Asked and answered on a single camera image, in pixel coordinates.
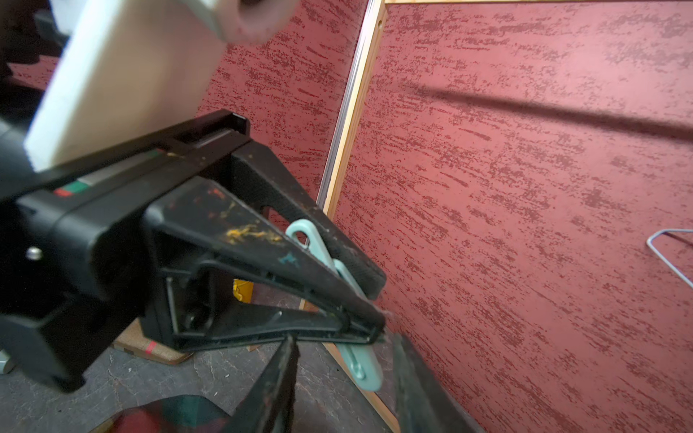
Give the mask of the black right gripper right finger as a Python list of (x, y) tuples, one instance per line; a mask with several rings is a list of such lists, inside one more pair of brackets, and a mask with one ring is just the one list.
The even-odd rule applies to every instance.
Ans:
[(480, 432), (440, 385), (411, 340), (393, 335), (396, 416), (402, 432)]

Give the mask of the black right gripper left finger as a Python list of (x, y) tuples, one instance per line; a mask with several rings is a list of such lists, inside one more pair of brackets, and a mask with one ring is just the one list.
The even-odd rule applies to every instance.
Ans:
[(291, 432), (299, 357), (295, 337), (287, 337), (222, 432)]

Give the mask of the wooden clothes rack frame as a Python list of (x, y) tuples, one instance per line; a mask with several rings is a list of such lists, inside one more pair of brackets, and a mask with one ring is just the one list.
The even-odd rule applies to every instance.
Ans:
[(689, 1), (389, 2), (337, 224), (489, 432), (689, 432)]

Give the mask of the white wire hanger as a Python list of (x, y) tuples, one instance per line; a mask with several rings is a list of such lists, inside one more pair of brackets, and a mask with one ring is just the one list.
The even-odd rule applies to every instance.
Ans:
[(691, 228), (664, 228), (650, 235), (645, 243), (679, 280), (692, 288)]

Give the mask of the aluminium corner post left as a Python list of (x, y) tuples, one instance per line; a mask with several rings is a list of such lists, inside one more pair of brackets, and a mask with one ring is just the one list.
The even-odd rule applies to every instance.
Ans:
[(357, 109), (358, 92), (363, 83), (368, 55), (376, 30), (378, 29), (378, 22), (380, 21), (380, 14), (383, 6), (384, 1), (369, 1), (360, 28), (348, 81), (346, 82), (345, 93), (332, 136), (328, 159), (325, 164), (321, 186), (319, 187), (319, 194), (316, 199), (317, 204), (326, 214), (328, 214), (328, 210), (330, 209), (330, 194), (337, 186), (339, 165), (346, 149), (348, 131), (353, 123), (354, 114)]

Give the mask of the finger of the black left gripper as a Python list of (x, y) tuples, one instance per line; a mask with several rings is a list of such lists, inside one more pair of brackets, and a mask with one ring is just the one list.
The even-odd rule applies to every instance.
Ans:
[[(195, 177), (142, 218), (151, 257), (144, 335), (180, 352), (281, 341), (368, 345), (385, 319), (328, 266), (213, 180)], [(313, 312), (246, 304), (234, 279), (307, 299)]]
[(308, 219), (318, 229), (330, 255), (346, 265), (368, 299), (386, 284), (385, 272), (343, 233), (311, 199), (292, 173), (267, 146), (250, 142), (232, 153), (231, 191), (252, 209), (273, 209), (286, 221)]

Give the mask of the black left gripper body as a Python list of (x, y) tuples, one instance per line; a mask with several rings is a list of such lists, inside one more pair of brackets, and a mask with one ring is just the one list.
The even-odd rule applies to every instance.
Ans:
[(143, 229), (152, 202), (246, 144), (227, 110), (144, 135), (1, 187), (1, 346), (62, 393), (146, 310)]

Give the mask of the yellow metal bucket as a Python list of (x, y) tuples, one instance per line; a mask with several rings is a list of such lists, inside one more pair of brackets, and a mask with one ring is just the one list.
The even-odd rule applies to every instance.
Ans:
[(243, 303), (251, 303), (253, 293), (254, 283), (252, 283), (252, 281), (234, 279), (233, 294), (238, 301)]

